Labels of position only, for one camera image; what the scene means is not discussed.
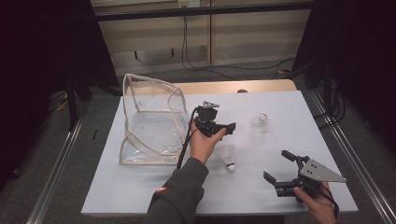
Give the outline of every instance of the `transparent plastic box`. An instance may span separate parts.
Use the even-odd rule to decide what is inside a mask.
[[[176,165],[188,127],[186,101],[178,86],[126,74],[123,107],[120,164]]]

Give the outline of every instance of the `human hand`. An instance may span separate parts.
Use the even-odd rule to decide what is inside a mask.
[[[329,189],[329,183],[322,182],[322,185],[326,189]],[[332,197],[330,192],[328,192],[325,188],[320,186],[320,190],[324,194]],[[313,199],[299,187],[294,188],[293,191],[297,197],[299,197],[301,200],[303,200],[303,202],[306,203],[306,205],[308,205],[309,216],[311,216],[315,224],[337,223],[337,219],[335,218],[334,212],[332,210],[332,202],[330,202],[328,199],[322,195],[318,196],[316,199]]]
[[[211,137],[205,136],[197,129],[195,123],[191,125],[190,154],[191,157],[206,163],[213,153],[216,143],[225,135],[226,129],[223,128]]]

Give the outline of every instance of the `table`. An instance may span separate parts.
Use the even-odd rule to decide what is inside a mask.
[[[238,119],[234,135],[227,136],[218,144],[235,146],[237,170],[234,174],[227,174],[219,159],[213,155],[209,158],[206,166],[210,174],[204,184],[205,196],[197,208],[198,215],[285,215],[306,211],[306,207],[295,202],[294,198],[277,198],[274,188],[262,178],[263,170],[278,177],[279,181],[290,181],[296,177],[296,164],[280,155],[282,149],[296,155],[303,153],[301,156],[310,156],[339,173],[303,96],[290,80],[177,85],[185,93],[188,111],[192,111],[203,100],[211,99],[220,104],[217,117],[219,123]],[[239,90],[246,90],[248,93],[235,93]],[[269,118],[268,130],[264,134],[254,133],[245,119],[263,110]],[[119,165],[118,153],[123,139],[123,123],[122,104],[119,104],[95,178],[81,211],[85,215],[144,215],[153,191],[175,169],[174,166]],[[331,183],[331,189],[341,212],[358,211],[345,184]]]

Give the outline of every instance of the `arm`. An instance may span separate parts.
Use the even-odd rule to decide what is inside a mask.
[[[327,182],[322,182],[322,185],[329,189],[329,184]],[[323,187],[320,187],[321,191],[328,196],[330,192],[325,190]],[[319,196],[316,199],[311,198],[305,191],[296,187],[293,189],[294,193],[301,199],[303,202],[308,205],[309,216],[315,224],[335,224],[337,223],[337,219],[335,218],[334,212],[332,210],[332,202],[327,200],[323,196]]]
[[[193,223],[197,205],[204,197],[202,185],[209,173],[205,163],[226,133],[222,129],[209,138],[196,129],[192,124],[191,157],[153,194],[144,224]]]

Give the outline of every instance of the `gray sleeve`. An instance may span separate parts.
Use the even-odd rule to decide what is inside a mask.
[[[143,221],[150,223],[193,223],[198,203],[204,197],[202,185],[209,171],[195,158],[175,170],[162,190],[156,191]]]

